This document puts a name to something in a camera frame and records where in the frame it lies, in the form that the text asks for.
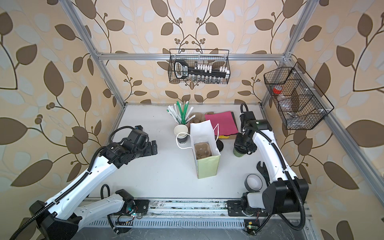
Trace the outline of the green paper coffee cup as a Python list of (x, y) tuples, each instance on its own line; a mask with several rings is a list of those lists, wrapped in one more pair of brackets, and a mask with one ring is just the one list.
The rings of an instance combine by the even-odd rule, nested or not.
[(238, 158), (241, 158), (241, 157), (243, 157), (245, 154), (243, 153), (243, 152), (239, 152), (237, 149), (233, 149), (233, 154), (236, 156), (236, 157), (238, 157)]

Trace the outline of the green white paper gift bag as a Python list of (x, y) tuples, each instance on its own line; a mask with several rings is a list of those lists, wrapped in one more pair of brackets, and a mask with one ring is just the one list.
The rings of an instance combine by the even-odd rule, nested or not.
[(191, 149), (196, 165), (198, 179), (213, 177), (217, 174), (221, 153), (217, 147), (219, 138), (219, 124), (212, 126), (210, 120), (190, 124), (190, 131), (178, 131), (176, 134), (176, 144), (178, 148), (185, 149), (181, 146), (180, 139), (190, 139), (191, 145), (187, 149)]

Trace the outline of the single brown pulp cup carrier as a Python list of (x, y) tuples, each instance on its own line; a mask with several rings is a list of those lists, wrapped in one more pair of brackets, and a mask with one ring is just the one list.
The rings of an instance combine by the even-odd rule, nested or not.
[(195, 153), (197, 160), (212, 156), (210, 145), (206, 142), (195, 144)]

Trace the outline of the stack of paper cups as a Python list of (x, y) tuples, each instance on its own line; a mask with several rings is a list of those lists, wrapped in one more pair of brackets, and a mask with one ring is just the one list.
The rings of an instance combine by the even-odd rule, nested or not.
[(174, 128), (174, 134), (179, 144), (185, 144), (189, 137), (189, 129), (186, 125), (177, 125)]

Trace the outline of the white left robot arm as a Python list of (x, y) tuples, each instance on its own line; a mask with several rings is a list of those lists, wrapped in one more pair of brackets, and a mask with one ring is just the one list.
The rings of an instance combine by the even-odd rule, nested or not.
[(81, 202), (108, 176), (123, 165), (158, 153), (156, 141), (150, 141), (141, 126), (128, 127), (131, 132), (120, 142), (108, 140), (108, 145), (94, 153), (89, 167), (67, 187), (46, 202), (36, 201), (30, 207), (32, 217), (11, 236), (15, 240), (29, 225), (35, 223), (47, 240), (70, 240), (88, 224), (113, 214), (136, 217), (148, 211), (149, 201), (136, 203), (126, 190), (97, 202), (82, 206)]

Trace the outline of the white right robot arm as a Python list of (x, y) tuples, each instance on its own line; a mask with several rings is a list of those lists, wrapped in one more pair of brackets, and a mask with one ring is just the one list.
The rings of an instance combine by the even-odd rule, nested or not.
[(240, 122), (234, 155), (240, 158), (259, 151), (262, 160), (257, 163), (259, 173), (245, 179), (247, 192), (243, 193), (238, 209), (248, 217), (258, 217), (261, 212), (267, 214), (262, 223), (247, 225), (246, 231), (257, 235), (272, 215), (278, 215), (291, 229), (302, 230), (306, 223), (307, 181), (298, 178), (283, 157), (270, 123), (256, 119), (245, 103), (241, 104)]

